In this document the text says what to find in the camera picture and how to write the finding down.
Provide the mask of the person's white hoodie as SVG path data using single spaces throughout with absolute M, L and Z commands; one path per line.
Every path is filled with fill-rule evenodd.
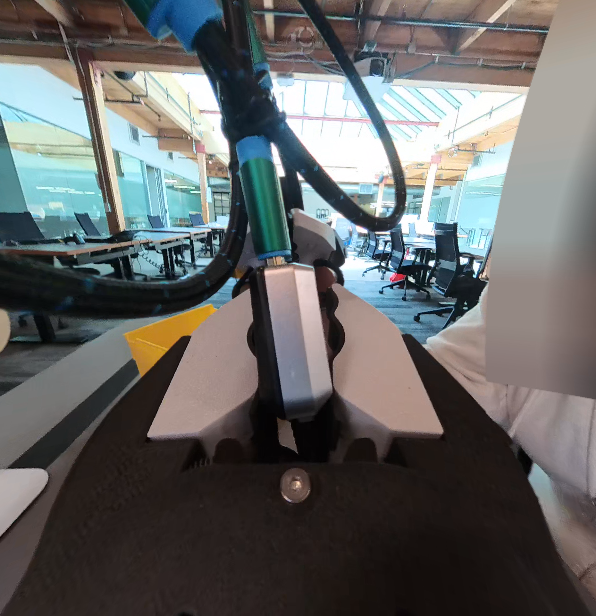
M 488 381 L 487 295 L 424 347 L 549 477 L 556 546 L 596 601 L 596 400 Z

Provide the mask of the grey desk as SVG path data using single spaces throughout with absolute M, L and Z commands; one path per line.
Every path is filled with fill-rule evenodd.
M 138 371 L 124 334 L 160 317 L 116 322 L 0 396 L 0 469 L 41 467 L 48 483 L 0 539 L 0 614 L 23 578 L 75 459 Z

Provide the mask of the yellow plastic bin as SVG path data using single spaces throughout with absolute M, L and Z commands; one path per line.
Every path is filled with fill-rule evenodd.
M 123 336 L 139 376 L 144 376 L 180 338 L 190 337 L 216 311 L 207 304 L 126 332 Z

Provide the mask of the black board on stand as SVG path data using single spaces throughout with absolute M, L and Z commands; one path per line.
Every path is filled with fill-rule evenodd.
M 10 319 L 0 309 L 0 353 L 10 339 Z M 48 472 L 40 468 L 0 469 L 0 539 L 45 490 Z

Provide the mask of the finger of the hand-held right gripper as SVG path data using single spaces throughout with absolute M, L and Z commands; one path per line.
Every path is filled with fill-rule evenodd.
M 344 265 L 346 250 L 336 231 L 303 210 L 291 210 L 292 260 L 302 265 L 313 265 L 323 260 L 332 265 Z

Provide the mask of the person's right hand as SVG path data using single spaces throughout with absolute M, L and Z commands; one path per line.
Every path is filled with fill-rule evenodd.
M 328 266 L 315 267 L 317 293 L 320 301 L 325 299 L 327 290 L 338 282 L 337 273 Z

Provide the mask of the silver video switch hub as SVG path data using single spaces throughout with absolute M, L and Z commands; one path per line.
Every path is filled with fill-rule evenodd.
M 312 421 L 333 392 L 315 270 L 257 268 L 249 277 L 258 395 L 287 421 Z

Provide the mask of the wooden office desk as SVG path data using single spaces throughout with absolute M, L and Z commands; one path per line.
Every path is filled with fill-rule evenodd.
M 24 258 L 72 269 L 81 266 L 109 264 L 118 278 L 133 280 L 176 280 L 186 277 L 197 268 L 196 242 L 202 242 L 202 252 L 214 255 L 214 235 L 223 238 L 224 227 L 169 227 L 145 229 L 132 242 L 108 243 L 107 237 L 87 237 L 86 244 L 76 245 L 65 239 L 29 245 L 4 245 L 0 255 Z

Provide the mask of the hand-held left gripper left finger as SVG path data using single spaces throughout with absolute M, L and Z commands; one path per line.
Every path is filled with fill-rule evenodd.
M 195 439 L 207 455 L 224 439 L 248 448 L 258 386 L 256 358 L 248 346 L 252 322 L 250 292 L 244 291 L 194 330 L 148 439 Z

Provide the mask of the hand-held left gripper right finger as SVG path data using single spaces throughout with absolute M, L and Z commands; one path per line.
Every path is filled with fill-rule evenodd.
M 336 283 L 325 294 L 324 326 L 333 384 L 331 461 L 369 439 L 382 461 L 397 437 L 440 439 L 441 421 L 400 330 Z

